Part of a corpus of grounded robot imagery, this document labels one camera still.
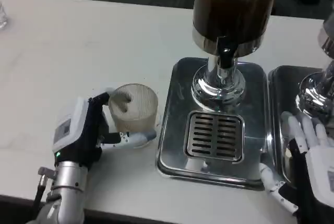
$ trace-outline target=clear plastic cup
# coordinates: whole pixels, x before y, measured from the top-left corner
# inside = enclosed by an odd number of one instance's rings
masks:
[[[109,99],[109,110],[119,132],[148,132],[154,129],[158,97],[149,87],[128,84],[117,88]]]
[[[7,25],[7,23],[8,23],[8,18],[7,18],[7,15],[5,13],[4,6],[0,2],[0,29],[5,27]]]

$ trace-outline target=drip tray grate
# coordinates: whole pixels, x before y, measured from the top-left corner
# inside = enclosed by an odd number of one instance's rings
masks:
[[[189,155],[234,162],[242,160],[244,124],[241,117],[195,112],[189,120]]]

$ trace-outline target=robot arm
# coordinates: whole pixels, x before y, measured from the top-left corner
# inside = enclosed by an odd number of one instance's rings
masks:
[[[147,133],[109,133],[103,116],[108,93],[84,100],[78,98],[58,120],[54,135],[55,170],[40,168],[41,181],[29,224],[82,224],[84,222],[87,174],[102,149],[137,147],[156,137]],[[52,179],[46,204],[38,212],[47,179]]]
[[[322,124],[316,124],[314,131],[308,116],[301,116],[303,129],[290,113],[284,112],[282,121],[288,130],[282,134],[289,139],[295,187],[282,179],[275,181],[273,178],[278,176],[275,169],[270,169],[267,162],[261,161],[260,172],[265,189],[297,216],[298,223],[331,223],[334,217],[332,140],[327,137]]]

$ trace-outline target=white table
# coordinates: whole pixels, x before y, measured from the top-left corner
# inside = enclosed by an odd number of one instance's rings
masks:
[[[33,199],[51,151],[60,107],[78,95],[129,82],[159,97],[162,120],[173,65],[206,57],[192,41],[192,10],[82,0],[2,0],[0,31],[0,195]],[[320,20],[271,17],[262,47],[245,61],[324,67]],[[86,208],[182,224],[295,223],[265,192],[163,177],[158,140],[104,153],[90,173]]]

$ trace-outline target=cable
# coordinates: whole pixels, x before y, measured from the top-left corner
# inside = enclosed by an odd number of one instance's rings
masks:
[[[45,191],[45,186],[38,185],[35,200],[33,201],[29,220],[35,220],[40,210],[40,204]]]
[[[36,196],[35,196],[35,199],[33,201],[33,204],[30,210],[29,220],[35,220],[37,218],[38,212],[40,210],[41,200],[42,200],[45,188],[46,188],[47,179],[48,178],[46,177],[46,175],[42,175],[40,178],[40,182],[38,183],[38,187],[37,187]]]

